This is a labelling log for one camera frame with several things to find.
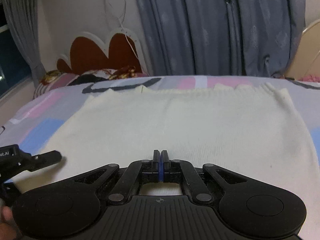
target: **blue gray curtain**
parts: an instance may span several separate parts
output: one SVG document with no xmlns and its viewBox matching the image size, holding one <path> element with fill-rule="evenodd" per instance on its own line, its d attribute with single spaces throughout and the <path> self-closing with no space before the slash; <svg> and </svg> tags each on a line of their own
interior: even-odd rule
<svg viewBox="0 0 320 240">
<path fill-rule="evenodd" d="M 31 68 L 37 86 L 45 69 L 40 60 L 37 0 L 2 0 L 4 13 L 19 52 Z"/>
<path fill-rule="evenodd" d="M 303 31 L 305 0 L 137 2 L 155 75 L 283 73 Z"/>
</svg>

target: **patterned bed sheet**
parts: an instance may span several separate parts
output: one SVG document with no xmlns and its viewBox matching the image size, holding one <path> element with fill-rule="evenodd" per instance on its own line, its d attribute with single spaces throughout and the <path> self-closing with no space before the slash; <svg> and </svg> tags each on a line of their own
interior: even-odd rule
<svg viewBox="0 0 320 240">
<path fill-rule="evenodd" d="M 134 78 L 105 81 L 92 88 L 107 88 L 133 85 L 151 79 Z M 167 76 L 152 85 L 150 89 L 194 89 L 212 88 L 215 84 L 236 87 L 240 84 L 259 86 L 269 82 L 278 89 L 287 88 L 292 101 L 306 123 L 320 158 L 320 90 L 306 89 L 287 80 L 258 77 L 213 77 L 213 76 Z M 5 125 L 0 135 L 0 147 L 18 144 L 24 152 L 36 155 L 57 129 L 76 111 L 90 94 L 82 94 L 88 84 L 63 87 L 46 93 L 23 106 Z"/>
</svg>

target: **finger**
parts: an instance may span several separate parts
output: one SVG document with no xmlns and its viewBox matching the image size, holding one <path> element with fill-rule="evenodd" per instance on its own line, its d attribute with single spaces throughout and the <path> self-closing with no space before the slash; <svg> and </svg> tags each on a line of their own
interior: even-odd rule
<svg viewBox="0 0 320 240">
<path fill-rule="evenodd" d="M 0 240 L 13 240 L 17 236 L 16 231 L 9 225 L 0 224 Z"/>
<path fill-rule="evenodd" d="M 13 219 L 12 211 L 9 207 L 3 207 L 2 217 L 4 218 L 5 221 L 11 221 Z"/>
</svg>

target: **cream knitted cloth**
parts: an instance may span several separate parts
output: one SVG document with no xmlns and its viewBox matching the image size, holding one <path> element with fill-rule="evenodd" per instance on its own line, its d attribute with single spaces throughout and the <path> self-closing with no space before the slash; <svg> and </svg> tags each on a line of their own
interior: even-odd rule
<svg viewBox="0 0 320 240">
<path fill-rule="evenodd" d="M 58 150 L 67 161 L 54 172 L 39 171 L 39 183 L 108 163 L 127 167 L 151 159 L 154 149 L 167 150 L 170 159 L 187 160 L 195 167 L 215 163 L 295 193 L 307 207 L 300 236 L 319 239 L 315 148 L 287 90 L 270 84 L 188 91 L 139 87 L 91 96 L 42 150 Z"/>
</svg>

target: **white fabric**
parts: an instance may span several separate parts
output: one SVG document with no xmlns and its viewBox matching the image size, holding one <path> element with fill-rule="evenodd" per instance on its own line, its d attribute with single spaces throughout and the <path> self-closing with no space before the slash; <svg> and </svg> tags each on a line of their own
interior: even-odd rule
<svg viewBox="0 0 320 240">
<path fill-rule="evenodd" d="M 154 149 L 195 167 L 215 163 L 295 193 L 307 207 L 300 236 L 320 235 L 320 172 L 311 136 L 287 90 L 269 84 L 184 91 L 139 87 L 91 96 L 42 151 L 60 151 L 64 166 L 33 177 L 42 174 L 40 186 L 108 163 L 127 167 L 151 159 Z"/>
</svg>

